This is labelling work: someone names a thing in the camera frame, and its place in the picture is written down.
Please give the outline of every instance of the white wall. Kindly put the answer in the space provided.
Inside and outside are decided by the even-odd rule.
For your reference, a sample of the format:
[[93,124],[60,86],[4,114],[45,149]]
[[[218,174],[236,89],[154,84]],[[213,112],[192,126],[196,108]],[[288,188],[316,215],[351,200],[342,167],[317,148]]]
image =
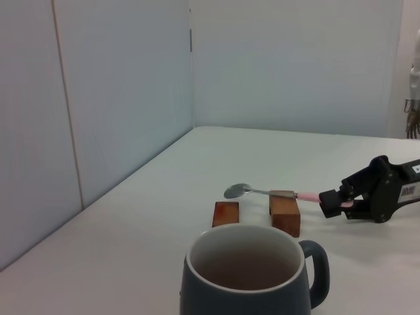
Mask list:
[[56,13],[88,205],[192,128],[188,0],[56,0]]
[[81,210],[49,0],[0,2],[0,270]]
[[410,69],[418,30],[420,30],[420,1],[404,0],[400,42],[388,112],[388,137],[406,138],[407,114],[404,113],[404,100],[410,98]]
[[197,125],[385,136],[402,0],[191,0]]

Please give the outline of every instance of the table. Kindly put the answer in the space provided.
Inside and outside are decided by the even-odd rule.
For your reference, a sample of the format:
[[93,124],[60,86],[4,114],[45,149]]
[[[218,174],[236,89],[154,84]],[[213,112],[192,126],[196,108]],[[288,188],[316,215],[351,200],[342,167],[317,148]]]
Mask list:
[[[184,254],[225,188],[337,189],[381,154],[403,163],[420,157],[420,143],[194,129],[1,273],[0,314],[178,314]],[[331,265],[330,294],[313,314],[419,312],[418,204],[384,224],[299,207],[300,239],[323,245]],[[240,211],[241,222],[269,224],[264,196],[244,197]]]

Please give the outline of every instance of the spoon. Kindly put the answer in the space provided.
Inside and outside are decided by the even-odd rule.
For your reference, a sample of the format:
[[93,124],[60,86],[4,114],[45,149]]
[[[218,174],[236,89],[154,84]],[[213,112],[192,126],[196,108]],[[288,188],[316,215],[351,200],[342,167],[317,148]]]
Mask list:
[[[321,203],[320,197],[318,194],[297,193],[292,190],[271,190],[271,191],[258,190],[258,189],[253,189],[248,184],[233,185],[229,187],[228,189],[226,189],[223,196],[226,199],[234,199],[234,198],[238,198],[243,195],[246,195],[250,192],[254,192],[254,193],[262,194],[262,195],[268,195],[268,196],[277,196],[277,197],[281,197],[285,199],[293,199],[293,200],[299,199],[299,200]],[[352,206],[353,206],[353,201],[344,202],[341,204],[341,207],[352,207]]]

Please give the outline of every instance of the gray mug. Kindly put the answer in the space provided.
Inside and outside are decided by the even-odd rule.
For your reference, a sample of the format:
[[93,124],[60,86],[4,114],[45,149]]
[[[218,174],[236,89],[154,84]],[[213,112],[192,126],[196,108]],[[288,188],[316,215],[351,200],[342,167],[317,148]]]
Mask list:
[[320,245],[298,243],[272,227],[228,224],[203,233],[187,252],[180,315],[308,315],[328,291],[328,259]]

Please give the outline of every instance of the wooden block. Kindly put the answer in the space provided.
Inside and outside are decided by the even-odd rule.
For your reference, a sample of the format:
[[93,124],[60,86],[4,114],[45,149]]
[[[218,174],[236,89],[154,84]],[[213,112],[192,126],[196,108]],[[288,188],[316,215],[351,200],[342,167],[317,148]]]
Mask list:
[[301,213],[296,200],[270,196],[271,224],[294,238],[301,235]]
[[216,202],[213,227],[230,223],[239,223],[239,202]]

